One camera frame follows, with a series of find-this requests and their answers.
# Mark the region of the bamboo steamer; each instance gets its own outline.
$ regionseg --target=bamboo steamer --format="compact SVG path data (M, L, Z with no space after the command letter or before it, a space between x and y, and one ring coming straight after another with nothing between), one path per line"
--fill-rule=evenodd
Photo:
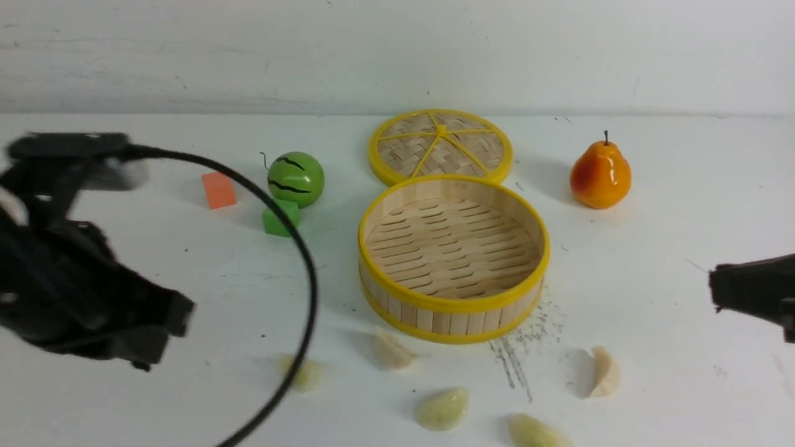
M395 328L440 343L490 340L518 326L541 296L549 252L538 213L477 177L404 181L359 225L370 305Z
M414 177L457 174L500 183L513 148L493 123L448 109L425 109L384 122L370 138L373 173L387 186Z

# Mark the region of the yellow rim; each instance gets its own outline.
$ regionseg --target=yellow rim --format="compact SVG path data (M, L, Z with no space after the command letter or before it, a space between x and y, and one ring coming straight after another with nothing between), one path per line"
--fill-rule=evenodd
M469 114L467 112L454 111L449 109L424 109L421 111L412 111L409 113L404 113L392 119L389 119L388 121L384 122L375 131L375 133L373 133L372 138L370 138L370 145L367 150L367 156L370 159L370 167L373 169L373 173L375 174L375 176L378 177L378 179L382 181L384 184L386 184L387 186L397 185L398 183L402 183L403 181L408 180L409 177L404 177L399 173L397 173L394 169L390 168L378 155L378 141L381 138L381 134L384 133L384 130L388 129L390 126L392 126L398 121L410 118L412 116L423 115L423 114L430 116L431 120L434 123L436 123L436 119L433 118L434 114L460 115L464 118L471 119L472 121L477 121L482 123L487 128L480 131L494 132L494 134L497 135L497 138L499 138L499 141L502 143L502 160L500 161L499 165L497 165L497 167L492 169L491 171L486 169L486 167L483 166L480 160L474 155L472 155L470 151L468 151L466 148L462 147L461 145L456 144L455 140L448 139L448 141L450 141L450 143L453 144L458 150L462 151L464 155L471 158L476 165L478 165L483 171L487 173L485 177L475 177L475 178L481 178L490 183L502 183L502 181L504 181L506 177L508 177L508 173L510 172L510 165L511 163L513 163L514 159L514 150L513 146L511 146L510 144L510 140L508 139L508 137L497 126L495 126L492 122L486 119L480 118L478 115ZM427 135L429 136L434 135L434 133L428 132ZM431 153L433 147L436 145L438 141L439 141L439 136L437 135L437 137L433 140L431 146L428 148L428 150L425 151L425 155L423 156L420 163L417 164L417 168L414 170L412 178L415 178L415 176L420 170L420 167L422 167L422 165L425 163L427 156Z
M522 282L517 284L513 289L506 290L505 292L498 293L496 295L492 295L490 297L484 298L468 298L466 300L449 300L446 298L439 298L439 297L432 297L430 295L425 295L422 293L415 292L408 287L401 286L397 282L393 281L391 278L386 276L384 272L378 269L370 253L367 252L366 248L366 235L364 234L364 224L370 215L373 213L373 209L378 206L379 203L383 202L383 200L390 195L391 193L397 191L398 189L403 188L406 185L411 185L414 183L419 183L422 181L471 181L475 183L480 183L482 185L488 185L492 188L497 188L501 192L508 194L509 196L513 197L515 200L518 200L520 204L525 206L532 214L533 217L538 221L539 227L541 227L541 234L544 239L544 252L541 255L541 261L538 263L538 267L536 270L530 274L527 278L525 278ZM468 177L463 175L451 175L451 174L443 174L443 175L436 175L436 176L428 176L428 177L416 177L411 180L407 180L399 185L395 185L386 191L382 192L370 206L367 208L367 211L364 213L364 217L362 221L359 223L359 257L364 261L364 265L367 268L367 272L373 277L381 287L383 287L390 295L395 297L399 297L404 302L407 302L411 305L416 306L420 309L428 309L437 312L446 312L446 313L477 313L477 312L487 312L489 310L502 308L505 305L510 304L513 301L516 301L520 297L528 294L530 290L538 284L541 279L544 277L544 273L546 272L547 265L549 265L549 252L550 252L550 244L549 244L549 234L547 233L546 225L544 225L544 220L538 214L538 212L530 206L527 200L523 199L517 193L511 191L508 188L505 188L501 185L495 185L488 180L482 178L474 178Z
M434 343L443 343L443 344L471 344L471 343L480 343L483 341L493 340L495 338L499 338L504 336L510 331L516 329L538 306L538 302L541 300L541 287L538 288L538 292L536 293L536 297L533 298L533 303L530 304L530 307L519 317L516 318L516 321L513 321L510 325L507 325L504 328L499 328L497 330L491 332L483 332L480 334L473 334L473 335L443 335L437 334L434 332L423 331L418 328L414 328L409 326L402 321L398 320L397 318L393 317L390 313L384 310L383 307L379 303L376 302L370 296L370 292L367 291L367 288L364 286L364 281L362 281L361 273L359 273L359 282L362 287L362 293L364 297L367 299L367 302L370 303L370 307L381 317L384 321L392 325L398 331L405 332L410 336L432 341Z

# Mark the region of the white wall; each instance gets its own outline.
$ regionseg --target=white wall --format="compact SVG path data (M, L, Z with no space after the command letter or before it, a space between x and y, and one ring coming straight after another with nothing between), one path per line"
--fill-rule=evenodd
M0 111L795 114L792 0L5 0Z

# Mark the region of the plastic fruit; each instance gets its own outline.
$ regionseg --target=plastic fruit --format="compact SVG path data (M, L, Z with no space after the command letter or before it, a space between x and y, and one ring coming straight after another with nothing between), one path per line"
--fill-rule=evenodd
M508 433L516 447L571 447L566 435L527 414L508 419Z
M295 202L298 208L315 203L323 193L325 183L323 167L312 155L304 152L282 154L273 160L268 170L270 194L277 199Z
M278 358L279 368L282 375L287 375L290 367L293 365L293 356L290 354L282 354ZM298 375L293 381L293 389L299 393L306 393L314 391L320 382L320 376L323 374L323 367L315 360L305 359L304 364L298 370Z
M594 209L609 208L621 201L632 186L632 172L619 147L607 139L588 147L572 168L572 193L580 203Z
M613 356L602 346L595 346L591 353L596 361L596 386L589 397L603 398L612 395L621 382L621 368Z
M378 328L375 333L375 356L388 369L403 369L409 366L417 354L404 348L392 334Z
M432 431L448 431L458 426L469 409L469 391L455 388L420 402L414 417L420 426Z

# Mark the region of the bamboo steamer lid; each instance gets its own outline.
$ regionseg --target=bamboo steamer lid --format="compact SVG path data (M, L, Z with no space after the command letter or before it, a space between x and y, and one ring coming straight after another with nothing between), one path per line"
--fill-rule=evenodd
M387 186L455 174L502 183L514 153L491 122L462 111L428 109L384 122L370 139L370 167Z

